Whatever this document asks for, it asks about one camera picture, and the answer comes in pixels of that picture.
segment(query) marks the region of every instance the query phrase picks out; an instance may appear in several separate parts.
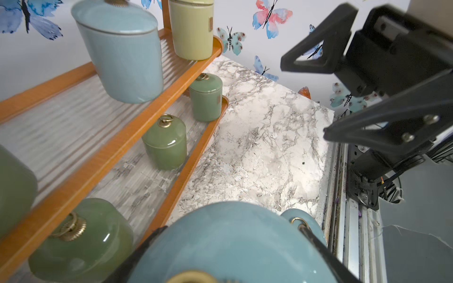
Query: blue canister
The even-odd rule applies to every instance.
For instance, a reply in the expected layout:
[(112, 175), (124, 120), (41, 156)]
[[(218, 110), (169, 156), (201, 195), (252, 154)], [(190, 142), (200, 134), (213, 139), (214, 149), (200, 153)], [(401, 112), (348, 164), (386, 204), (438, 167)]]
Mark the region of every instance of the blue canister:
[(278, 216), (238, 201), (204, 206), (154, 239), (127, 282), (337, 282), (301, 225), (325, 245), (321, 227), (298, 209)]
[(143, 103), (164, 89), (157, 20), (127, 0), (83, 0), (72, 16), (106, 92)]

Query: marble countertop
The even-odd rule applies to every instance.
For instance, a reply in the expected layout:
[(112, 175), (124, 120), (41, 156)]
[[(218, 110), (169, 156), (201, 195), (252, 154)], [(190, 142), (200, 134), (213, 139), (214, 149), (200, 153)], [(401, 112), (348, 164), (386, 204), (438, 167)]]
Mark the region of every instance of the marble countertop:
[(334, 112), (224, 56), (205, 72), (222, 79), (230, 105), (168, 225), (219, 201), (246, 201), (278, 214), (299, 208), (320, 223), (330, 169), (323, 128)]

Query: green canister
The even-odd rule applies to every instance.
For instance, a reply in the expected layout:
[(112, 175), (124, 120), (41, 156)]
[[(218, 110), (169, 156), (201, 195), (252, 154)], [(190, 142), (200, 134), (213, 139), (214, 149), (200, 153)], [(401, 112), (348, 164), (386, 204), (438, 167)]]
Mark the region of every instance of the green canister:
[(186, 125), (176, 116), (162, 115), (142, 136), (146, 153), (161, 170), (181, 166), (187, 156)]
[(132, 253), (133, 241), (111, 203), (86, 198), (30, 256), (30, 270), (45, 281), (102, 282)]
[(222, 112), (222, 80), (213, 74), (201, 73), (190, 85), (193, 116), (198, 121), (209, 122)]
[(169, 0), (176, 55), (204, 60), (212, 55), (214, 0)]
[(0, 239), (30, 211), (37, 192), (33, 172), (0, 145)]

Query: gold ring handle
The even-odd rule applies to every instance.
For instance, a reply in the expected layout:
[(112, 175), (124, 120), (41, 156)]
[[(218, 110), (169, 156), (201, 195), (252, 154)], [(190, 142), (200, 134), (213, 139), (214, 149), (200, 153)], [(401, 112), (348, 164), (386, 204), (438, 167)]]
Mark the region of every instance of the gold ring handle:
[(174, 116), (170, 114), (163, 114), (159, 118), (159, 127), (168, 128), (171, 125), (171, 122), (174, 120)]
[(294, 217), (294, 218), (291, 219), (291, 221), (290, 221), (291, 224), (293, 224), (295, 220), (300, 220), (300, 221), (302, 221), (302, 224), (301, 224), (301, 225), (307, 227), (307, 228), (311, 231), (310, 225), (308, 225), (308, 223), (305, 221), (305, 219), (300, 218), (300, 217)]

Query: pale yellow jar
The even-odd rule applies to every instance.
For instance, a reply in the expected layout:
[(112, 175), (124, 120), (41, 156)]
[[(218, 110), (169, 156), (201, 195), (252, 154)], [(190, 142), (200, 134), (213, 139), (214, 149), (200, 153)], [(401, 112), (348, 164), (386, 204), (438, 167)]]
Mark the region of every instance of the pale yellow jar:
[(214, 0), (170, 0), (170, 22), (176, 55), (204, 60), (212, 55)]

